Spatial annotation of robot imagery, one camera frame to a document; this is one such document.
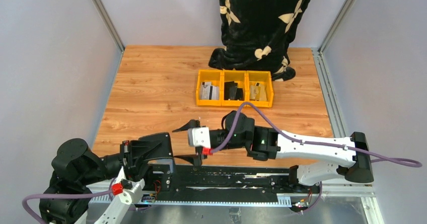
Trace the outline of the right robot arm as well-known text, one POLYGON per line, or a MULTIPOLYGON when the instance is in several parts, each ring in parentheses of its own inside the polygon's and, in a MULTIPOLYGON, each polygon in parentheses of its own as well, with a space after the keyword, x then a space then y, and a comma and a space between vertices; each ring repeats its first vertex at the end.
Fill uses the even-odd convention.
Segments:
POLYGON ((301 158, 316 160, 310 165, 290 167, 289 183, 303 186, 340 179, 353 183, 371 183, 374 180, 366 136, 354 132, 349 137, 325 138, 298 135, 284 130, 256 126, 253 118, 232 111, 222 119, 222 127, 210 130, 191 119, 175 130, 186 131, 188 143, 196 148, 195 155, 181 156, 193 165, 211 155, 224 141, 223 149, 245 148, 254 160, 301 158))

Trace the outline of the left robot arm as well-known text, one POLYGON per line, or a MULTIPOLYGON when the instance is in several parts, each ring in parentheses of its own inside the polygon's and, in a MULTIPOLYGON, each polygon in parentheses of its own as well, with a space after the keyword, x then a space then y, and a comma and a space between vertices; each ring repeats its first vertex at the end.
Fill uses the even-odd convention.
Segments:
POLYGON ((175 166, 171 139, 162 132, 125 140, 117 154, 99 157, 85 140, 64 142, 52 160, 49 187, 40 198, 42 223, 76 223, 89 208, 95 194, 89 185, 114 179, 105 195, 129 207, 144 196, 168 191, 167 178, 175 166))

